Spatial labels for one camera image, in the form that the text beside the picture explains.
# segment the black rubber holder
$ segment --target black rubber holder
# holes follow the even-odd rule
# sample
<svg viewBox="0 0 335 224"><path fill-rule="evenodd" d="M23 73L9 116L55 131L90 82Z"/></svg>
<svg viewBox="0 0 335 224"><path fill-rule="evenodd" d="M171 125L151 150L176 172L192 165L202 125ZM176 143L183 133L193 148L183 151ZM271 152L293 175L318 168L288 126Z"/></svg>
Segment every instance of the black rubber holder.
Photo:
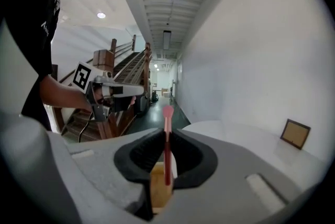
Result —
<svg viewBox="0 0 335 224"><path fill-rule="evenodd" d="M140 207L131 205L127 210L144 220L153 218L150 199L150 172L161 156L165 145L165 133L158 129L132 143L123 145L114 155L116 168L125 179L144 186ZM218 159L211 147L178 130L170 135L171 151L177 162L178 177L173 189L195 188L211 177Z"/></svg>

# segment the picture frame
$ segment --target picture frame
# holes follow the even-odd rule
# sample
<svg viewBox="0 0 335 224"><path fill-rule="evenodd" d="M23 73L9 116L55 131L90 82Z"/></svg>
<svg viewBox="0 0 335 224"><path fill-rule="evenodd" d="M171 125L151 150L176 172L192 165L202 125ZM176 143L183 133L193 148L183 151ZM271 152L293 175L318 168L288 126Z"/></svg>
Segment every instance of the picture frame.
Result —
<svg viewBox="0 0 335 224"><path fill-rule="evenodd" d="M301 150L308 138L310 127L287 119L281 139Z"/></svg>

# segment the ceiling light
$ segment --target ceiling light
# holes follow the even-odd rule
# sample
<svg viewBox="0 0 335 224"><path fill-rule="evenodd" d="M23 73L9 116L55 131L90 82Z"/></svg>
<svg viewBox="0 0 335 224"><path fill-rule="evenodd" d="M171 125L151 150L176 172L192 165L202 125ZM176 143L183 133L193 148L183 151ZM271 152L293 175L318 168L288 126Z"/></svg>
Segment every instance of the ceiling light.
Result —
<svg viewBox="0 0 335 224"><path fill-rule="evenodd" d="M98 18L105 18L105 17L106 17L106 14L104 14L104 13L98 13L98 14L97 14L97 17L98 17Z"/></svg>
<svg viewBox="0 0 335 224"><path fill-rule="evenodd" d="M163 47L164 50L168 50L171 41L171 32L169 30L165 30L163 32Z"/></svg>

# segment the person's arm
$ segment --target person's arm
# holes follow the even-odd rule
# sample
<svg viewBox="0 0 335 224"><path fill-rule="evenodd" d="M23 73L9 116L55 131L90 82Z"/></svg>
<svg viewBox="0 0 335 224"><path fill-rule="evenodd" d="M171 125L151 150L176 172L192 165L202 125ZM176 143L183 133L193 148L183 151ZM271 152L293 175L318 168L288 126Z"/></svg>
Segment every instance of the person's arm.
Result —
<svg viewBox="0 0 335 224"><path fill-rule="evenodd" d="M45 76L40 82L40 96L46 105L91 111L91 106L82 92L73 87L60 84L49 75Z"/></svg>

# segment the dark floor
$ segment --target dark floor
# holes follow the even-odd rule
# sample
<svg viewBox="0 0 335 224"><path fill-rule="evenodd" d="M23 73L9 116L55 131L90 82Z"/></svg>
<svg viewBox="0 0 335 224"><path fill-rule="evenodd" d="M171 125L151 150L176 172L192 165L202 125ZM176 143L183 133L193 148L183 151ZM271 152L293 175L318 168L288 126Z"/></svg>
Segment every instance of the dark floor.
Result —
<svg viewBox="0 0 335 224"><path fill-rule="evenodd" d="M170 99L159 97L156 103L153 103L147 114L141 118L136 118L134 123L129 128L127 134L132 134L147 130L149 128L164 128L163 108L170 105ZM172 129L182 129L189 125L189 121L185 118L182 110L177 104L171 104L174 108L172 117Z"/></svg>

